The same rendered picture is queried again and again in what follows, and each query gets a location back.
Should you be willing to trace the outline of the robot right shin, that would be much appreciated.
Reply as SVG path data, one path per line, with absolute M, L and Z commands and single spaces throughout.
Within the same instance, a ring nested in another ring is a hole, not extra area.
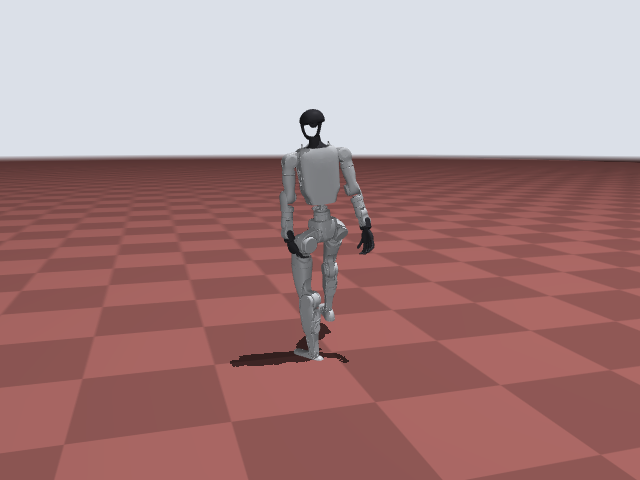
M 324 277 L 324 274 L 322 275 L 322 285 L 323 285 L 323 291 L 324 291 L 324 308 L 325 311 L 328 311 L 328 308 L 330 308 L 330 310 L 332 310 L 332 302 L 333 302 L 333 297 L 334 294 L 336 292 L 336 288 L 337 288 L 337 274 L 338 274 L 338 265 L 336 262 L 334 262 L 335 265 L 335 276 L 332 278 L 328 278 L 328 277 Z

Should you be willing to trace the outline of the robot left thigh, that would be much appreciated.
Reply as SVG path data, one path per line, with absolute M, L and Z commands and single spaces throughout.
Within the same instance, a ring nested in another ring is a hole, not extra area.
M 312 297 L 314 302 L 314 309 L 321 303 L 321 296 L 318 292 L 312 291 L 311 279 L 312 279 L 312 264 L 313 260 L 310 253 L 313 253 L 317 248 L 317 233 L 313 229 L 308 229 L 302 234 L 295 236 L 294 242 L 298 246 L 299 251 L 305 257 L 300 258 L 296 254 L 291 254 L 291 265 L 293 279 L 295 287 L 301 301 L 301 297 L 308 294 Z

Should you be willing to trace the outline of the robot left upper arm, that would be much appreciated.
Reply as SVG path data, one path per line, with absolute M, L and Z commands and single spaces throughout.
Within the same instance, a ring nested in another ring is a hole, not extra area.
M 295 193 L 296 171 L 294 171 L 294 168 L 299 163 L 299 154 L 299 151 L 288 153 L 281 160 L 282 183 L 284 186 L 284 191 L 282 192 L 286 193 L 288 204 L 294 203 L 297 198 Z

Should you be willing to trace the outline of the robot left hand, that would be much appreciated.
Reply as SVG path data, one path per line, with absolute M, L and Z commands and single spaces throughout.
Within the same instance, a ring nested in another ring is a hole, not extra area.
M 301 252 L 299 251 L 298 246 L 294 242 L 295 236 L 294 236 L 294 234 L 293 234 L 293 232 L 291 230 L 287 231 L 287 236 L 288 236 L 289 239 L 284 239 L 284 242 L 287 243 L 287 247 L 288 247 L 289 251 L 292 254 L 296 254 L 297 257 L 300 256 L 300 258 L 309 258 L 309 256 L 307 256 L 307 257 L 303 256 L 301 254 Z

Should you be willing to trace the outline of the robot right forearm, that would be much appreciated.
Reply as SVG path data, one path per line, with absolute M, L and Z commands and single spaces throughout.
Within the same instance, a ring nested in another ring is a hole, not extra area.
M 359 187 L 359 185 L 358 185 L 358 187 Z M 363 227 L 363 226 L 366 226 L 365 218 L 368 217 L 370 219 L 370 217 L 368 216 L 368 212 L 367 212 L 366 207 L 364 205 L 364 201 L 363 201 L 364 198 L 363 198 L 362 192 L 360 190 L 360 187 L 359 187 L 359 193 L 357 193 L 357 194 L 358 195 L 352 196 L 352 198 L 350 200 L 351 200 L 351 203 L 353 203 L 353 207 L 354 207 L 354 210 L 355 210 L 355 215 L 356 215 L 356 217 L 358 219 L 359 225 L 361 227 Z M 371 219 L 370 219 L 370 222 L 371 222 Z

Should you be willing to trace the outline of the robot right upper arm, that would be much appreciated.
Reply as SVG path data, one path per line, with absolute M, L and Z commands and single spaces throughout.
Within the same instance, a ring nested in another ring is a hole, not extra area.
M 356 173 L 352 162 L 351 151 L 346 147 L 336 147 L 339 155 L 340 168 L 346 180 L 344 190 L 346 195 L 351 196 L 359 193 L 359 187 L 356 182 Z

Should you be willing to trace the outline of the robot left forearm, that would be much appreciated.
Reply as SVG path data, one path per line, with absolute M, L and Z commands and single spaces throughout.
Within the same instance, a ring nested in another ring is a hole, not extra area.
M 279 195 L 280 206 L 281 206 L 281 236 L 284 239 L 289 239 L 287 236 L 287 231 L 293 231 L 293 212 L 294 207 L 288 205 L 287 196 L 285 192 L 281 192 Z

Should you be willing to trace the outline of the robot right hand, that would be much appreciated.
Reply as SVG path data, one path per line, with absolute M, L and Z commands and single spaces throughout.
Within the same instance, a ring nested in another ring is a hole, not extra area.
M 368 217 L 365 218 L 365 223 L 366 223 L 366 226 L 361 227 L 359 225 L 360 226 L 360 230 L 362 230 L 362 234 L 361 234 L 362 239 L 361 239 L 359 245 L 357 246 L 357 249 L 359 249 L 361 247 L 362 243 L 363 243 L 363 250 L 362 250 L 361 253 L 359 253 L 359 254 L 363 254 L 363 255 L 369 253 L 374 248 L 374 240 L 373 240 L 374 237 L 373 237 L 372 232 L 370 231 L 371 222 L 370 222 L 370 219 Z

